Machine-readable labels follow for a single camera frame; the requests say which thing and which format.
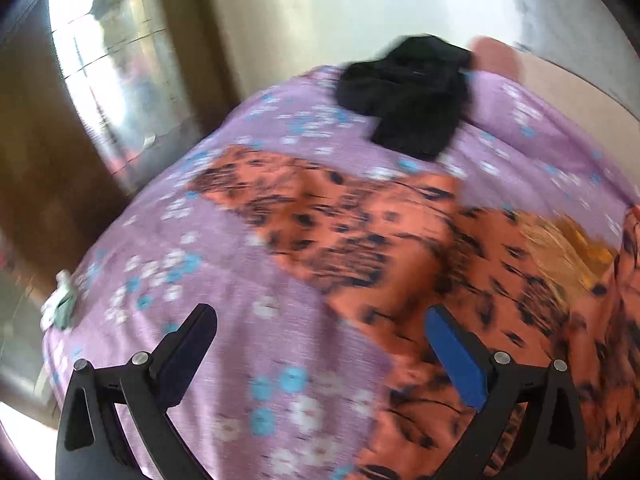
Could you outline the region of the orange black floral garment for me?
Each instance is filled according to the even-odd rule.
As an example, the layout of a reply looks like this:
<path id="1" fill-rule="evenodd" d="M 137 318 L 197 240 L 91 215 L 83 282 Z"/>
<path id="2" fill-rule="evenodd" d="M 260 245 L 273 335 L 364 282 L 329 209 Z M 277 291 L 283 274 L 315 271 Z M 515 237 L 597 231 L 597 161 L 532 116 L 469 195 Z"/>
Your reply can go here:
<path id="1" fill-rule="evenodd" d="M 603 261 L 534 214 L 462 206 L 443 174 L 358 179 L 232 146 L 190 184 L 235 211 L 274 260 L 392 360 L 356 479 L 462 471 L 480 412 L 462 398 L 426 333 L 442 304 L 491 351 L 567 364 L 585 425 L 584 477 L 617 464 L 639 428 L 639 211 Z"/>

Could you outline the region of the white green crumpled cloth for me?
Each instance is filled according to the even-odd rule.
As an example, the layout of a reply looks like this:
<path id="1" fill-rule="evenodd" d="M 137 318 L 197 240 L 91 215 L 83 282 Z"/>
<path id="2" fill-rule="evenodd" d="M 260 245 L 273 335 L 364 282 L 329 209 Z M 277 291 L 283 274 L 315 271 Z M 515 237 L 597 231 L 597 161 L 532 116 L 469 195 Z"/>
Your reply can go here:
<path id="1" fill-rule="evenodd" d="M 45 333 L 49 328 L 66 330 L 72 324 L 72 316 L 77 301 L 77 290 L 72 274 L 61 270 L 56 274 L 56 289 L 43 303 L 40 312 L 40 328 Z"/>

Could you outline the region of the purple floral bed sheet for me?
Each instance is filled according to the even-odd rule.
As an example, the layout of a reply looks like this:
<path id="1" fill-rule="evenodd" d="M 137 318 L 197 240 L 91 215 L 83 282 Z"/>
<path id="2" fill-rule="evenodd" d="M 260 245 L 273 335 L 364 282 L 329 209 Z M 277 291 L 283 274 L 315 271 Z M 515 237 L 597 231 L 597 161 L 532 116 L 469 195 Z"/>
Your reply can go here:
<path id="1" fill-rule="evenodd" d="M 472 73 L 472 107 L 436 162 L 369 140 L 374 120 L 339 107 L 340 72 L 320 67 L 242 103 L 150 183 L 74 275 L 68 330 L 43 354 L 64 396 L 76 361 L 117 365 L 154 348 L 197 304 L 218 333 L 170 418 L 217 479 L 356 479 L 392 368 L 390 356 L 293 276 L 233 210 L 191 181 L 232 146 L 315 162 L 358 179 L 443 174 L 465 207 L 556 223 L 603 261 L 639 211 L 638 188 L 561 113 L 519 84 Z"/>

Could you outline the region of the beige mattress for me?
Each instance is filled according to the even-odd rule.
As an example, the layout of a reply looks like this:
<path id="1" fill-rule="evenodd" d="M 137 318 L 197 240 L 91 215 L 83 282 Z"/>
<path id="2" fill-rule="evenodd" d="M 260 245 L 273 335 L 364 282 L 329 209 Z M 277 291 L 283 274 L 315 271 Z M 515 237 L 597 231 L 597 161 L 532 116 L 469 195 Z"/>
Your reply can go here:
<path id="1" fill-rule="evenodd" d="M 568 70 L 489 37 L 468 43 L 473 66 L 510 78 L 588 133 L 632 184 L 639 182 L 639 121 L 622 104 Z"/>

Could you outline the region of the black folded garment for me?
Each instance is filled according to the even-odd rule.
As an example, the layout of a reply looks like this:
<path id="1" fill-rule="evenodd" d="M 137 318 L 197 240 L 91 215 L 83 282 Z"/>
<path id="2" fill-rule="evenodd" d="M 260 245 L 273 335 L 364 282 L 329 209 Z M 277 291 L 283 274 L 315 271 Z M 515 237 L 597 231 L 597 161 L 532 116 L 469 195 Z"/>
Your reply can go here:
<path id="1" fill-rule="evenodd" d="M 382 58 L 347 66 L 335 101 L 378 121 L 372 143 L 432 162 L 448 148 L 471 102 L 472 63 L 471 51 L 436 36 L 406 37 Z"/>

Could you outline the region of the window with metal grille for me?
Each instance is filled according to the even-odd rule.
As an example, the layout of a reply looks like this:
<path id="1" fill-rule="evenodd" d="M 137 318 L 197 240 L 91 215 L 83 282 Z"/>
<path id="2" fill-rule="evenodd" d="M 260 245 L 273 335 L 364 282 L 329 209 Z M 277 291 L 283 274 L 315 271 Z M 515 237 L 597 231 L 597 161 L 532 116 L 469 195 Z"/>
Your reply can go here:
<path id="1" fill-rule="evenodd" d="M 60 68 L 108 171 L 138 192 L 200 140 L 160 0 L 48 0 Z"/>

